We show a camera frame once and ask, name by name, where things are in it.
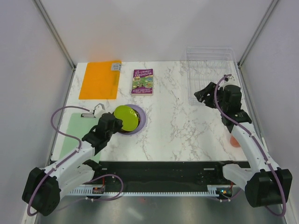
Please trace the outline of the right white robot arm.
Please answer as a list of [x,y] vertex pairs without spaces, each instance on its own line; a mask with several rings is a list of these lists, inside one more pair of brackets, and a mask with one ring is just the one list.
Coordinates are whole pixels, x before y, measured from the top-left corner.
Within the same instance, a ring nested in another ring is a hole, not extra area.
[[235,183],[245,192],[252,207],[285,205],[292,174],[288,169],[280,168],[256,137],[251,118],[241,108],[241,88],[233,84],[219,87],[210,82],[194,96],[207,107],[219,110],[222,123],[237,140],[250,165],[250,171],[233,163],[224,165],[214,171],[215,180],[221,184],[228,180]]

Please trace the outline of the purple plastic plate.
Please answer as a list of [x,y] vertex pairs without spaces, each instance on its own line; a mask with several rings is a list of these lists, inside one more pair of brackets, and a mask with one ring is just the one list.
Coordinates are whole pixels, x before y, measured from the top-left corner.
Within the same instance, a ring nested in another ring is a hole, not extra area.
[[147,116],[146,116],[145,111],[141,107],[139,107],[137,105],[127,104],[126,106],[129,106],[130,108],[132,108],[133,110],[135,110],[139,114],[140,121],[139,121],[138,127],[135,130],[133,130],[131,132],[127,132],[127,131],[121,130],[120,134],[123,134],[123,135],[134,135],[134,134],[139,133],[146,126]]

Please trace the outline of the orange cutting mat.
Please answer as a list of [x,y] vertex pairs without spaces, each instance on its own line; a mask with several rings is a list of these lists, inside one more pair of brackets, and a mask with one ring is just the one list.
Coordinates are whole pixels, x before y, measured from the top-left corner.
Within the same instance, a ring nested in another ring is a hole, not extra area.
[[78,98],[80,100],[116,99],[121,66],[120,60],[88,63]]

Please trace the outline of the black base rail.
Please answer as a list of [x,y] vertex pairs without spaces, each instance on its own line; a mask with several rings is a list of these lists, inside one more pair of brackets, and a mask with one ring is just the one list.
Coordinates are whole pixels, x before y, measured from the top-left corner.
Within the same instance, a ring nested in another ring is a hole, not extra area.
[[206,185],[230,185],[222,167],[228,161],[101,161],[92,178],[108,192],[203,190]]

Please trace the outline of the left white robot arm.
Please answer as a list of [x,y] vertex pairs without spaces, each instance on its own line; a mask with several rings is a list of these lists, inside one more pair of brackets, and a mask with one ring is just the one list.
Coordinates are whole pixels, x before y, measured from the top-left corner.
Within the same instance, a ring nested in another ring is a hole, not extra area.
[[104,149],[112,135],[121,128],[122,120],[112,113],[104,113],[97,125],[83,136],[77,148],[45,168],[32,169],[22,194],[22,200],[28,205],[27,214],[34,216],[30,211],[33,208],[36,213],[47,216],[79,185],[99,183],[103,173],[92,157]]

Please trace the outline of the yellow brown patterned plate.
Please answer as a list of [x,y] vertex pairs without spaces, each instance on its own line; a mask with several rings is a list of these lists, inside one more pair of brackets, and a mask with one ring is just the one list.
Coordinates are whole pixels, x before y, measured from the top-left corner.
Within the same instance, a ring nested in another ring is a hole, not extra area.
[[123,129],[124,127],[125,128],[128,128],[127,126],[127,124],[130,124],[130,123],[132,123],[132,124],[137,124],[136,125],[136,127],[135,127],[135,129],[138,127],[138,125],[139,125],[139,121],[140,121],[140,118],[139,118],[139,114],[135,111],[135,110],[133,110],[132,109],[132,111],[133,112],[131,112],[132,114],[134,114],[134,116],[132,116],[132,115],[130,115],[129,117],[125,117],[125,121],[126,121],[126,124],[122,127],[122,130],[124,130],[124,131],[127,131],[127,132],[131,132],[131,131],[133,131],[133,130],[126,130],[126,129]]

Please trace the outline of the green clipboard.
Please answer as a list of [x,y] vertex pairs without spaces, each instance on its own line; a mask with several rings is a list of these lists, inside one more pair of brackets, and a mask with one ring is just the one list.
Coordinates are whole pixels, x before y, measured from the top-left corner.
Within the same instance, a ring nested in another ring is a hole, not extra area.
[[[73,113],[68,123],[66,134],[82,139],[90,129],[98,123],[97,118],[84,118],[81,113]],[[64,137],[59,158],[63,158],[78,146],[78,141],[70,137]]]

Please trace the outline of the lime green plate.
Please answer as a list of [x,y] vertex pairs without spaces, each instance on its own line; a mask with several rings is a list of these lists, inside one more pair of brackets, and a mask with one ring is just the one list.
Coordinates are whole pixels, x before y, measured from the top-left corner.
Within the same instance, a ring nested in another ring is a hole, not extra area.
[[139,118],[134,109],[127,105],[116,107],[114,116],[122,121],[122,130],[125,132],[134,131],[139,124]]

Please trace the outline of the orange paper cup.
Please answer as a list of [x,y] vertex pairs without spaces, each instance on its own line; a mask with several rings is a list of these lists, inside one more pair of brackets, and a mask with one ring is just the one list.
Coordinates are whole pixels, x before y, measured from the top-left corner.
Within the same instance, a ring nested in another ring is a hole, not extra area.
[[230,144],[233,146],[233,147],[240,147],[240,144],[239,142],[236,140],[236,138],[234,136],[230,136],[230,140],[229,140]]

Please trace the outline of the purple treehouse book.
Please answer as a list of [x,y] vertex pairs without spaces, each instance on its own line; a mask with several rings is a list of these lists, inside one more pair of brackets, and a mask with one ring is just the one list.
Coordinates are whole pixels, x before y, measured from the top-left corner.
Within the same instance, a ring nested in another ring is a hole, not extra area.
[[154,86],[153,69],[134,70],[131,94],[136,96],[152,96]]

